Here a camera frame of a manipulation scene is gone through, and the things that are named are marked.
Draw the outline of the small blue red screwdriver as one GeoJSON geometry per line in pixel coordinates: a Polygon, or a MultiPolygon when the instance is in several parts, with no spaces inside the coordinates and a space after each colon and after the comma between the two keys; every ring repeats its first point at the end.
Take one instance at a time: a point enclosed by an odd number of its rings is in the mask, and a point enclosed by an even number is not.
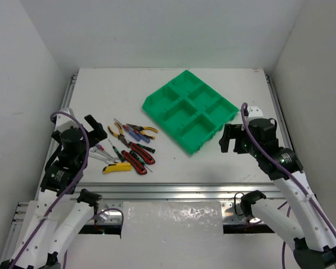
{"type": "Polygon", "coordinates": [[[97,143],[95,147],[96,147],[95,151],[101,154],[102,156],[105,156],[107,159],[113,158],[107,151],[105,151],[105,149],[99,143],[97,143]]]}

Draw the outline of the blue red handle screwdriver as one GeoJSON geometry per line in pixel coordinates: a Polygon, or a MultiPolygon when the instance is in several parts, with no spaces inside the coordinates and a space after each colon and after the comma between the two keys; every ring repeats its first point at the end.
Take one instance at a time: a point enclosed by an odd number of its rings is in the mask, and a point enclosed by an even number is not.
{"type": "Polygon", "coordinates": [[[117,122],[137,142],[139,142],[141,140],[140,135],[138,135],[137,133],[135,133],[135,131],[132,130],[130,127],[128,127],[126,124],[120,123],[116,118],[114,118],[114,121],[117,122]]]}

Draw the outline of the black green precision screwdriver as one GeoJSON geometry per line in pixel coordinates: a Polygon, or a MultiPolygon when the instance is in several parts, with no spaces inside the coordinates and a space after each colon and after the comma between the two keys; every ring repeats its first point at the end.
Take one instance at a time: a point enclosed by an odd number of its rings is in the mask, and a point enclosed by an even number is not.
{"type": "Polygon", "coordinates": [[[111,143],[111,141],[109,141],[109,143],[111,144],[113,150],[115,151],[115,153],[116,153],[118,159],[119,159],[122,163],[125,162],[125,158],[124,158],[124,156],[119,152],[119,150],[118,150],[118,149],[111,143]]]}
{"type": "Polygon", "coordinates": [[[136,160],[138,160],[138,162],[143,165],[148,171],[152,172],[151,169],[149,169],[148,167],[146,167],[146,163],[137,155],[136,152],[134,152],[133,150],[130,150],[129,152],[136,160]]]}
{"type": "Polygon", "coordinates": [[[146,150],[147,152],[150,152],[150,153],[153,153],[153,154],[156,152],[155,149],[150,148],[150,147],[148,147],[148,146],[141,145],[140,143],[135,143],[135,145],[137,145],[137,146],[140,147],[141,149],[146,150]]]}

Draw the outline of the yellow utility knife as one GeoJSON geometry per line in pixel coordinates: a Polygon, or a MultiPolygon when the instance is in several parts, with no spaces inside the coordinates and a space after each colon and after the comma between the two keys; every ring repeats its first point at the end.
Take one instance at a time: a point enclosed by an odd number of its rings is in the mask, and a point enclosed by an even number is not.
{"type": "Polygon", "coordinates": [[[120,171],[131,171],[132,166],[130,163],[113,163],[108,164],[106,167],[103,168],[103,174],[109,174],[113,172],[120,172],[120,171]]]}

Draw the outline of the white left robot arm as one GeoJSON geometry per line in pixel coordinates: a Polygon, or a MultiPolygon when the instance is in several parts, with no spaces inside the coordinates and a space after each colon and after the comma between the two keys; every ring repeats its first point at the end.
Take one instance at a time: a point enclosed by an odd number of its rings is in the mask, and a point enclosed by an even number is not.
{"type": "Polygon", "coordinates": [[[59,202],[68,202],[83,177],[90,149],[107,138],[101,123],[85,116],[91,131],[68,112],[54,112],[52,139],[57,149],[46,162],[36,209],[13,256],[0,268],[63,268],[64,256],[85,223],[94,217],[101,196],[83,189],[68,216],[60,223],[59,202]]]}

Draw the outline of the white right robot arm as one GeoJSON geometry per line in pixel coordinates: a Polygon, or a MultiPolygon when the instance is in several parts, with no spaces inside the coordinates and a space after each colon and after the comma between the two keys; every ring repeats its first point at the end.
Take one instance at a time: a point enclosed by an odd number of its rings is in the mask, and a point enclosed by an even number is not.
{"type": "Polygon", "coordinates": [[[226,124],[219,141],[227,152],[250,154],[258,167],[283,194],[295,220],[280,212],[261,191],[252,191],[234,202],[234,214],[244,221],[258,218],[293,252],[300,268],[328,268],[336,264],[336,229],[311,190],[303,166],[294,151],[279,145],[277,122],[270,118],[226,124]]]}

